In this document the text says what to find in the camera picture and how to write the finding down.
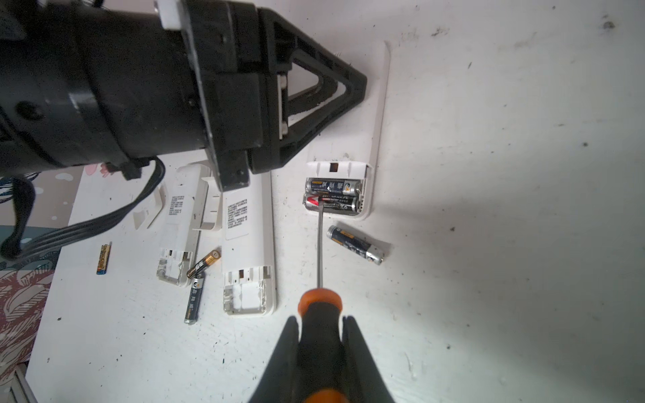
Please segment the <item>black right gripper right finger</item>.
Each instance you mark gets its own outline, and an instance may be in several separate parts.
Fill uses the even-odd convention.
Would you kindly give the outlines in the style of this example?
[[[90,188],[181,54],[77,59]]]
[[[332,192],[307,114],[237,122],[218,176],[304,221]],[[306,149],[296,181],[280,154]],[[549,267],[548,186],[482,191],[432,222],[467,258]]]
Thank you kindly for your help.
[[[349,402],[394,403],[354,317],[343,318],[342,343]]]

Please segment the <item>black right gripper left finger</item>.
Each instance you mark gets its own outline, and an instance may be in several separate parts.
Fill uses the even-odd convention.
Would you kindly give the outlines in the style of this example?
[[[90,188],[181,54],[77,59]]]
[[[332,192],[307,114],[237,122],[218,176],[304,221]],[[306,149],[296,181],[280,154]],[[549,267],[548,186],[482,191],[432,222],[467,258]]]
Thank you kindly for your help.
[[[289,317],[249,402],[292,401],[298,344],[298,322]]]

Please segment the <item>white battery cover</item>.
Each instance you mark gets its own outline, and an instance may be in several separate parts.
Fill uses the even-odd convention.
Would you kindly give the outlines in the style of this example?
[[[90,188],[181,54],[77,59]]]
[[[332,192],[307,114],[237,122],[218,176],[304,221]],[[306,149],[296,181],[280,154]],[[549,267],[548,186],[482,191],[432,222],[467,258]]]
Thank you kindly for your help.
[[[211,176],[202,177],[195,196],[195,228],[198,231],[218,231],[222,226],[222,193]]]
[[[150,228],[162,212],[165,202],[166,187],[164,184],[161,184],[132,211],[134,229],[136,231],[144,231]]]

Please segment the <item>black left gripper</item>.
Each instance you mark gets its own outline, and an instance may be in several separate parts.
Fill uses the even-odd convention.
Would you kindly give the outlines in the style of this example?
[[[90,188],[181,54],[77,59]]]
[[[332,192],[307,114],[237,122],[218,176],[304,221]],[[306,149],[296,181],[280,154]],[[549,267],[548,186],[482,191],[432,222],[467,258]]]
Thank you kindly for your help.
[[[282,168],[366,97],[363,73],[270,8],[181,1],[179,9],[221,191]],[[290,96],[278,77],[294,65],[317,82]]]

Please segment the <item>small battery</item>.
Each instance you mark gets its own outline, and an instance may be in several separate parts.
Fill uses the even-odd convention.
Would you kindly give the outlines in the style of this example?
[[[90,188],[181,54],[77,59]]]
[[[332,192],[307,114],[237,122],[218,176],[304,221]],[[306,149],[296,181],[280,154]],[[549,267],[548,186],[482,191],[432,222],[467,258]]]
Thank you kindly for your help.
[[[200,276],[207,268],[214,265],[221,259],[221,253],[218,250],[212,250],[204,258],[199,260],[190,270],[186,273],[188,279],[194,279]]]

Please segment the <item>orange black screwdriver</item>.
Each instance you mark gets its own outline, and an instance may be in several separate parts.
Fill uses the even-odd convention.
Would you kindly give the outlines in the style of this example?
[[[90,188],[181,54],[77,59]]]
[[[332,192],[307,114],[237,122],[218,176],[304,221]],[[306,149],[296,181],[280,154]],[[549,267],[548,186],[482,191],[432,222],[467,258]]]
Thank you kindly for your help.
[[[317,286],[302,295],[298,313],[302,333],[298,344],[297,395],[304,402],[346,402],[341,382],[344,347],[339,335],[340,296],[324,288],[324,202],[317,200]]]

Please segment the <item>white remote control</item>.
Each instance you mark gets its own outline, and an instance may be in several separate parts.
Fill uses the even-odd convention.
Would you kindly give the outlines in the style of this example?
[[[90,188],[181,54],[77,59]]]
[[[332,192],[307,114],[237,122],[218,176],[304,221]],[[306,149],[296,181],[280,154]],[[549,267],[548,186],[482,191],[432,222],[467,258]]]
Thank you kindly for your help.
[[[271,174],[224,194],[223,310],[231,317],[270,315],[277,302]]]
[[[339,54],[367,77],[364,101],[331,124],[309,145],[306,183],[345,182],[357,194],[341,196],[336,209],[325,208],[330,218],[362,220],[374,201],[376,168],[386,103],[391,52],[385,42],[354,47]]]
[[[178,168],[166,190],[161,253],[156,275],[171,285],[185,286],[198,250],[200,227],[208,194],[210,169],[203,164]]]

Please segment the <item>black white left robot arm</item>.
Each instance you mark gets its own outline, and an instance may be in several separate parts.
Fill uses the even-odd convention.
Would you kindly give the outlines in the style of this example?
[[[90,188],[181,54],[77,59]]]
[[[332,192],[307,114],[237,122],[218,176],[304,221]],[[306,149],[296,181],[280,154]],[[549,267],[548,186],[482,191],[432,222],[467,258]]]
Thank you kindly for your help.
[[[104,163],[125,177],[202,149],[222,191],[280,168],[366,96],[367,78],[278,13],[160,1],[1,4],[1,173]]]

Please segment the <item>black battery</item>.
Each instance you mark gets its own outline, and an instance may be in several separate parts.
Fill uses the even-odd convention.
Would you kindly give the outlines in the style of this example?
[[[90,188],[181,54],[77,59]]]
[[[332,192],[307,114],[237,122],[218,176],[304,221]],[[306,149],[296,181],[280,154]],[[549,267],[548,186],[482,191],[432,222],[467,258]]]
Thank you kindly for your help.
[[[371,263],[381,265],[384,260],[384,254],[375,245],[342,228],[330,226],[327,237]]]
[[[189,300],[186,308],[184,323],[193,325],[198,321],[198,312],[203,295],[203,285],[206,275],[196,275],[191,282]]]

